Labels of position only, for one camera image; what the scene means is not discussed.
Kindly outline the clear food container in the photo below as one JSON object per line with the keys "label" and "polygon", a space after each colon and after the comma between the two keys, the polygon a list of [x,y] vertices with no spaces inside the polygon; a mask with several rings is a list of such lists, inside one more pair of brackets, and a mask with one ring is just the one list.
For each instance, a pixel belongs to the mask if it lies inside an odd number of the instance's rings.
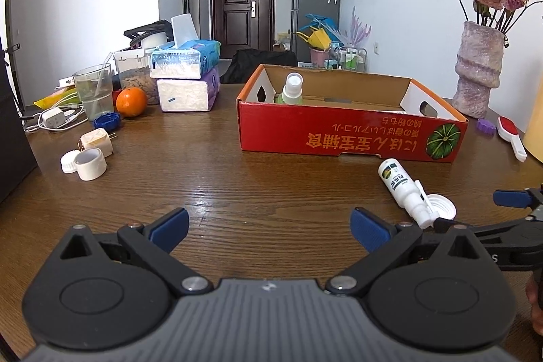
{"label": "clear food container", "polygon": [[150,76],[151,53],[144,49],[124,50],[114,53],[114,61],[123,89],[138,87],[147,97],[151,106],[159,104],[156,80]]}

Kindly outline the purple small cap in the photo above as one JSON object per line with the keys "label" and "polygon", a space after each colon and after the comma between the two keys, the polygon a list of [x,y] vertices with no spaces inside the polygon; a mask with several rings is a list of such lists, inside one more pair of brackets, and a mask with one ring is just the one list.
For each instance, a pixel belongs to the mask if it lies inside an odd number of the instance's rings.
{"label": "purple small cap", "polygon": [[477,120],[476,129],[486,135],[493,136],[496,133],[496,126],[486,118],[480,118]]}

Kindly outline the green spray bottle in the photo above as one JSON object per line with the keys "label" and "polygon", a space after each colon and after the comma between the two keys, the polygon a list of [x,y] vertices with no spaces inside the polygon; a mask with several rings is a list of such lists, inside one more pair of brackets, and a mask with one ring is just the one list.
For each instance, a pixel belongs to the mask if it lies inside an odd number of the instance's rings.
{"label": "green spray bottle", "polygon": [[299,73],[288,74],[283,86],[282,92],[280,92],[276,98],[276,104],[286,105],[302,105],[302,87],[304,79]]}

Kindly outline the clear drinking glass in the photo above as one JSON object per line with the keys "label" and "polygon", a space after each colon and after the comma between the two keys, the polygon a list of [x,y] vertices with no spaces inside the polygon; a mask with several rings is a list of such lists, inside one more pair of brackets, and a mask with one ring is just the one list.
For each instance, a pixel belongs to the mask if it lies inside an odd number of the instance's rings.
{"label": "clear drinking glass", "polygon": [[89,121],[114,112],[112,77],[109,63],[94,65],[73,74],[76,92]]}

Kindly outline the purple tissue pack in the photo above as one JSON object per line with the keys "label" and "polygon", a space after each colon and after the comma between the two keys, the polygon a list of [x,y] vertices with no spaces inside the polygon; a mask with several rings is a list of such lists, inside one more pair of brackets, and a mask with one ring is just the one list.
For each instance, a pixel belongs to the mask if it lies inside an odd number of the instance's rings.
{"label": "purple tissue pack", "polygon": [[160,79],[156,84],[163,112],[208,112],[221,86],[217,67],[200,80]]}

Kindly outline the pink textured vase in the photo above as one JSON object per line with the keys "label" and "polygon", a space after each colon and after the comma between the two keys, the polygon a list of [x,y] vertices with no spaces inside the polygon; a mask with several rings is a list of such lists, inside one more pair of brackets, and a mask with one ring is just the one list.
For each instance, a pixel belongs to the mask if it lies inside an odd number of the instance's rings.
{"label": "pink textured vase", "polygon": [[489,26],[464,23],[456,55],[458,75],[453,106],[471,118],[484,118],[490,91],[500,86],[503,68],[504,35]]}

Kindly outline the beige power adapter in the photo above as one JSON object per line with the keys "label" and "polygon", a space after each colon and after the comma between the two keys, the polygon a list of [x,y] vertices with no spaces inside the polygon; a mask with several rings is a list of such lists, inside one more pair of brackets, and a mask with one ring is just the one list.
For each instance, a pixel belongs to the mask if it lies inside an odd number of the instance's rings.
{"label": "beige power adapter", "polygon": [[103,128],[91,130],[83,134],[78,142],[79,149],[85,151],[91,148],[100,149],[105,157],[114,153],[110,134]]}

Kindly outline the white tape roll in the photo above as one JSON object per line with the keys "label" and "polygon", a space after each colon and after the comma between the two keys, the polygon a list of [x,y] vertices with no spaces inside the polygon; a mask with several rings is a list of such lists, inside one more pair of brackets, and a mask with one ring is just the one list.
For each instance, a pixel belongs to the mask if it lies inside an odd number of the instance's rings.
{"label": "white tape roll", "polygon": [[107,163],[103,152],[99,148],[89,148],[75,156],[75,168],[79,178],[83,181],[93,181],[107,171]]}

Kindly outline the white spray bottle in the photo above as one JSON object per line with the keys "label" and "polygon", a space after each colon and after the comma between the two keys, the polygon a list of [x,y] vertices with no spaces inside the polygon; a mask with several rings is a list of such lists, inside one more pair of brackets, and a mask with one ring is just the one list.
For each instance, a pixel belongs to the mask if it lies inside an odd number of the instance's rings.
{"label": "white spray bottle", "polygon": [[433,227],[437,213],[419,181],[414,181],[397,159],[381,162],[378,175],[401,209],[424,230]]}

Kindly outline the black folding chair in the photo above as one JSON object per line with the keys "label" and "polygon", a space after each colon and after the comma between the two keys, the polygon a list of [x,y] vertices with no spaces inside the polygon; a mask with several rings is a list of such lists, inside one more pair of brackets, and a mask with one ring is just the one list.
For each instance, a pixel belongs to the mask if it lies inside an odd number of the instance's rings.
{"label": "black folding chair", "polygon": [[221,83],[246,83],[261,64],[298,66],[298,58],[292,51],[267,52],[255,49],[237,51],[226,72],[220,77]]}

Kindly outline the orange fruit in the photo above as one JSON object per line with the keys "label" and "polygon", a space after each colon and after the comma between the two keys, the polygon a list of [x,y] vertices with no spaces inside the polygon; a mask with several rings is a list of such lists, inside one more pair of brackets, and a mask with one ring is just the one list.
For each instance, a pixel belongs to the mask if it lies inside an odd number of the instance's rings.
{"label": "orange fruit", "polygon": [[115,108],[123,118],[137,118],[147,108],[147,96],[139,87],[129,87],[120,91]]}

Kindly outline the red white lint brush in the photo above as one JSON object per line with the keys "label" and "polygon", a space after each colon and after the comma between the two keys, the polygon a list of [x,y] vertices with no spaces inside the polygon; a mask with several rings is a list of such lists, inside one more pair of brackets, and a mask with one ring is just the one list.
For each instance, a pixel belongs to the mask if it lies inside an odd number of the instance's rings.
{"label": "red white lint brush", "polygon": [[526,150],[513,121],[509,120],[509,118],[499,116],[497,119],[497,132],[503,140],[512,146],[516,159],[521,163],[525,162],[527,158]]}

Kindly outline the red cardboard produce box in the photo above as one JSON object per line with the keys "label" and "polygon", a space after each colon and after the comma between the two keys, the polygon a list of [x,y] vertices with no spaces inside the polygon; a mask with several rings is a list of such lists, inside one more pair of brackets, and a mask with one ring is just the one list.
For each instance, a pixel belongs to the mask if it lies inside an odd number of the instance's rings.
{"label": "red cardboard produce box", "polygon": [[[288,74],[303,104],[276,104]],[[468,120],[422,83],[343,70],[260,65],[237,97],[240,147],[251,152],[363,154],[451,163]]]}

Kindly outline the black monitor panel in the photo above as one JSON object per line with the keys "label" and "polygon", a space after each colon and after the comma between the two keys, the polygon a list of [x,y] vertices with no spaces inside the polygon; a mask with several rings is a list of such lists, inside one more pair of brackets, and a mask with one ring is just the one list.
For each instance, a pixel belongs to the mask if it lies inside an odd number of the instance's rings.
{"label": "black monitor panel", "polygon": [[0,200],[4,201],[38,164],[22,127],[1,52]]}

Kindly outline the blue plastic lid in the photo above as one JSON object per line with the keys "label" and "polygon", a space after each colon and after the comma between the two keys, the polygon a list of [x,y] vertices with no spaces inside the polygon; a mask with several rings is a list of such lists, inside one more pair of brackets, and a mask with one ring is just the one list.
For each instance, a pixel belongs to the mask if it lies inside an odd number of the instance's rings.
{"label": "blue plastic lid", "polygon": [[118,112],[110,112],[95,118],[92,124],[95,130],[101,129],[107,133],[113,133],[120,128],[121,117]]}

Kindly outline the white round lid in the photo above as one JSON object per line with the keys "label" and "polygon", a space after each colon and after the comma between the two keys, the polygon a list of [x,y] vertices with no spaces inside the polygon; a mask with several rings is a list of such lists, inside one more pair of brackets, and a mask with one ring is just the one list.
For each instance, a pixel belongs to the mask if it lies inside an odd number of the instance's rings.
{"label": "white round lid", "polygon": [[427,203],[433,213],[433,218],[443,218],[452,221],[456,216],[456,207],[447,197],[438,194],[429,194]]}

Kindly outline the blue tissue pack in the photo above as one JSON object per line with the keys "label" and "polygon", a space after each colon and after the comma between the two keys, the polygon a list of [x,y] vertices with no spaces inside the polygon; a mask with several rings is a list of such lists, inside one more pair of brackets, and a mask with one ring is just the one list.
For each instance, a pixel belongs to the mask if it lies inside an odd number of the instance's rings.
{"label": "blue tissue pack", "polygon": [[151,52],[150,77],[158,79],[200,80],[219,63],[221,43],[198,39],[191,14],[171,19],[174,41]]}

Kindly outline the yellow watering can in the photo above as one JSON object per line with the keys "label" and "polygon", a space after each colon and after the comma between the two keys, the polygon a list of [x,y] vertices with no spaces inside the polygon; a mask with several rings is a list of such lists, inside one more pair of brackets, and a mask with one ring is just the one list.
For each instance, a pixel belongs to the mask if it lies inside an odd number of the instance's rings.
{"label": "yellow watering can", "polygon": [[331,46],[331,39],[323,28],[312,27],[312,33],[306,35],[302,31],[297,31],[296,36],[302,39],[309,47],[319,50],[327,51]]}

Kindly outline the dark brown door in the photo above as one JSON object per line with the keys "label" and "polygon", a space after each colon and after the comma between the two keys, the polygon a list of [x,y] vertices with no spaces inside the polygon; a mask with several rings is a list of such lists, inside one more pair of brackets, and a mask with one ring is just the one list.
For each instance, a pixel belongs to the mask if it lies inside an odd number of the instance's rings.
{"label": "dark brown door", "polygon": [[241,50],[269,51],[274,40],[275,0],[211,0],[212,38],[221,43],[221,57]]}

